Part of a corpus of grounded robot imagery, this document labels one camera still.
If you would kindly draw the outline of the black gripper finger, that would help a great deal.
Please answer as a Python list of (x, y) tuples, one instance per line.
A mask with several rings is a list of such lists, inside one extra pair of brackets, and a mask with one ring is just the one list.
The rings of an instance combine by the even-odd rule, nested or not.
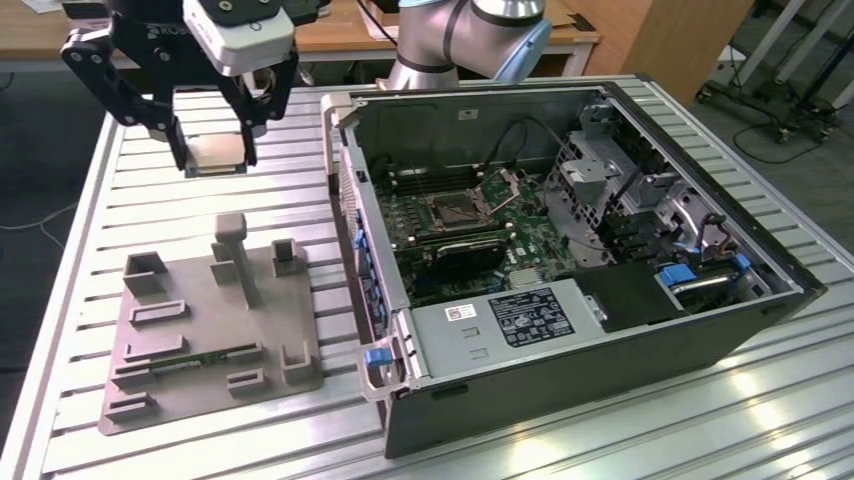
[(185, 169), (188, 146), (173, 111), (173, 88), (156, 87), (150, 99), (121, 78), (112, 63), (113, 45), (106, 29), (73, 29), (60, 56), (106, 112), (124, 126), (142, 125), (169, 147), (178, 170)]
[(245, 166), (256, 165), (254, 138), (265, 134), (266, 121), (284, 116), (297, 66), (298, 51), (293, 48), (289, 57), (266, 68), (269, 83), (258, 97), (252, 96), (240, 77), (221, 76), (217, 80), (217, 88), (240, 123)]

